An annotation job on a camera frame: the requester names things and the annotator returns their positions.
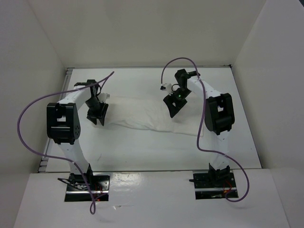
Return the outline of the white tank top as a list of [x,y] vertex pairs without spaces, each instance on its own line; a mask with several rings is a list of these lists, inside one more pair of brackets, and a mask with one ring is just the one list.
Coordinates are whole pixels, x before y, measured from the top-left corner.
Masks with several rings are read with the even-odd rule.
[[191,96],[173,117],[162,100],[112,96],[108,100],[105,126],[116,124],[136,130],[151,130],[197,136],[202,101]]

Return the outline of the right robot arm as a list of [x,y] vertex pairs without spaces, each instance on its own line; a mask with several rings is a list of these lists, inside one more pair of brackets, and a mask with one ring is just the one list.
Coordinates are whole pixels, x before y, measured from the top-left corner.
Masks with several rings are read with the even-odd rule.
[[190,93],[206,99],[204,124],[211,132],[213,142],[222,142],[223,149],[226,149],[227,143],[224,140],[235,123],[232,97],[229,93],[220,93],[204,80],[196,78],[197,75],[196,71],[178,70],[174,77],[179,88],[174,90],[172,84],[161,85],[161,90],[168,93],[163,101],[168,107],[170,117],[173,118],[185,106],[186,97]]

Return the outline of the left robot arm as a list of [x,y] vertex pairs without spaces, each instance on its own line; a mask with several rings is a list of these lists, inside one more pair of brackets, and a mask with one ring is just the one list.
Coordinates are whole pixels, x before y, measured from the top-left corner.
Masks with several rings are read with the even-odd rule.
[[109,94],[101,93],[101,86],[93,79],[76,83],[74,89],[59,102],[47,105],[47,135],[59,145],[65,158],[72,161],[71,182],[77,182],[82,189],[88,190],[95,181],[79,142],[81,126],[78,110],[87,105],[87,120],[95,125],[97,122],[104,125]]

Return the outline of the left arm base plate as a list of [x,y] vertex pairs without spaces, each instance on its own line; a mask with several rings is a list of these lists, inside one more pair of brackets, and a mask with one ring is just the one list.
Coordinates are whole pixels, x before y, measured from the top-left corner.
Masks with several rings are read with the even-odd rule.
[[[66,184],[65,202],[92,201],[88,187],[81,175],[70,174],[68,179],[61,179]],[[93,197],[96,201],[108,201],[110,188],[110,175],[93,173],[88,180]]]

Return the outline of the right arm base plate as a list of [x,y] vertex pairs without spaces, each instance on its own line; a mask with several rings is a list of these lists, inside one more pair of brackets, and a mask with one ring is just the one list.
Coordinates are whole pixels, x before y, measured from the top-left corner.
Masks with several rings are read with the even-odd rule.
[[228,194],[229,199],[238,198],[237,186],[232,172],[216,182],[212,182],[207,171],[193,172],[193,177],[189,179],[189,182],[194,184],[197,200],[224,199],[226,194]]

